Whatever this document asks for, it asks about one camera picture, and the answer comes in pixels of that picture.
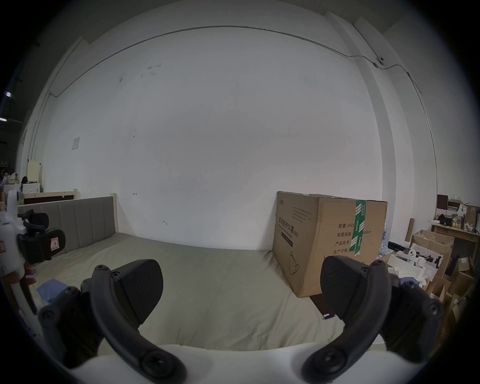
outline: gray headboard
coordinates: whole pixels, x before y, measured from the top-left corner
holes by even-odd
[[[29,209],[45,212],[50,221],[48,228],[60,228],[65,232],[65,249],[58,253],[61,255],[109,238],[115,233],[115,197],[20,205],[18,213]]]

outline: green tape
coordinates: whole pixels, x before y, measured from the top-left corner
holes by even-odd
[[[353,227],[352,240],[350,241],[349,251],[360,254],[361,240],[363,238],[363,227],[365,226],[365,200],[357,200],[355,206],[355,225]]]

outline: bed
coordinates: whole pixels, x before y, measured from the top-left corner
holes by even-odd
[[[306,342],[327,344],[343,330],[309,298],[291,291],[272,251],[197,248],[142,239],[116,228],[115,195],[19,207],[46,212],[66,235],[63,254],[36,266],[36,288],[50,279],[80,287],[98,264],[111,269],[155,259],[163,274],[158,305],[139,328],[156,345],[261,350]],[[113,353],[106,342],[100,354]]]

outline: person's hand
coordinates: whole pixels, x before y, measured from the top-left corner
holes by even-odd
[[[25,276],[26,276],[27,285],[35,284],[36,279],[33,276],[35,274],[35,272],[33,271],[32,266],[29,263],[25,263],[24,268],[25,268]],[[3,281],[8,283],[8,284],[15,284],[15,283],[18,283],[20,281],[20,276],[15,271],[10,272],[9,274],[7,274],[3,277]]]

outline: wooden post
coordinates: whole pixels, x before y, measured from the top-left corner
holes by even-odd
[[[407,235],[405,236],[405,241],[410,242],[412,240],[412,231],[413,231],[413,223],[415,222],[414,218],[410,218],[410,222],[408,224]]]
[[[113,197],[113,220],[115,221],[115,232],[119,231],[119,222],[117,219],[117,194],[111,193],[110,196]]]

